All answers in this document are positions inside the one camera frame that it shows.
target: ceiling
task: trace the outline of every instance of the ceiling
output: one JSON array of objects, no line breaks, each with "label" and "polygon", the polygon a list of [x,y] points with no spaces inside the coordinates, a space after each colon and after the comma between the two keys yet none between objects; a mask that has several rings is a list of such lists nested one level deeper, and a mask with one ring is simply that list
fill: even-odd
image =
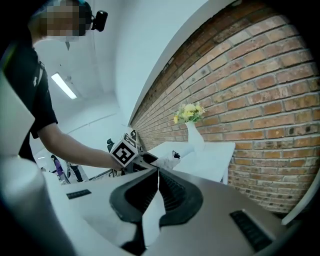
[{"label": "ceiling", "polygon": [[[69,50],[58,40],[41,41],[35,46],[48,73],[52,106],[56,112],[114,90],[116,41],[124,1],[86,1],[94,15],[99,10],[108,13],[103,32],[90,30],[86,36],[71,42]],[[51,79],[56,72],[76,94],[76,99],[70,99]]]}]

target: light fixture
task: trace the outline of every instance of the light fixture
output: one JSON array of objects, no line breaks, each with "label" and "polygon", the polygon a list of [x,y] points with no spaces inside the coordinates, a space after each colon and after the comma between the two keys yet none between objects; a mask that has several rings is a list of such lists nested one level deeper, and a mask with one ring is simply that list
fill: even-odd
[{"label": "light fixture", "polygon": [[75,99],[77,96],[73,93],[73,91],[68,87],[68,85],[63,81],[59,73],[55,73],[51,76],[53,81],[68,95],[72,100]]}]

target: white wall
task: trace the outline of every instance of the white wall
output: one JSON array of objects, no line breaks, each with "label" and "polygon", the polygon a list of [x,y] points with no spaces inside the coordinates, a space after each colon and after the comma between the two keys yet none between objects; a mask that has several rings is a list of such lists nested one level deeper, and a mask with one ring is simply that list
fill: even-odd
[{"label": "white wall", "polygon": [[[126,131],[114,94],[104,95],[101,98],[86,102],[78,110],[66,109],[64,114],[60,112],[57,119],[58,126],[64,133],[69,134],[88,147],[104,151],[108,151],[107,140],[109,138],[116,142]],[[51,172],[54,171],[56,168],[50,159],[51,153],[44,148],[40,139],[31,138],[30,145],[38,166],[45,167]],[[66,171],[66,162],[58,159],[63,170]],[[89,179],[106,170],[84,165],[82,167]]]},{"label": "white wall", "polygon": [[233,0],[127,0],[115,64],[115,93],[129,124],[160,71],[184,41]]}]

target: black shirt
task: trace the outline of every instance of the black shirt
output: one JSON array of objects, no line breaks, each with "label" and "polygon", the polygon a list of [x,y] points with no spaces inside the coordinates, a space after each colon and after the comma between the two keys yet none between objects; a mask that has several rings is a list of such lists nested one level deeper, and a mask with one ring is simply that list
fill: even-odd
[{"label": "black shirt", "polygon": [[8,52],[4,74],[15,93],[35,118],[23,141],[19,155],[35,162],[29,144],[30,133],[36,139],[39,130],[47,125],[58,123],[52,108],[48,75],[44,65],[40,64],[38,55],[33,48],[28,28],[19,33],[19,38],[12,42]]}]

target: white vase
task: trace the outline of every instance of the white vase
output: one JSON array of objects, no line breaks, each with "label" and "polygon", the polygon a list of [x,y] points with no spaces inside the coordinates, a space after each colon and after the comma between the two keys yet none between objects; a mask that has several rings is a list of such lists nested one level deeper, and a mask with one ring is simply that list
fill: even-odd
[{"label": "white vase", "polygon": [[188,128],[188,143],[193,146],[195,152],[203,151],[205,148],[205,141],[198,132],[194,122],[186,122]]}]

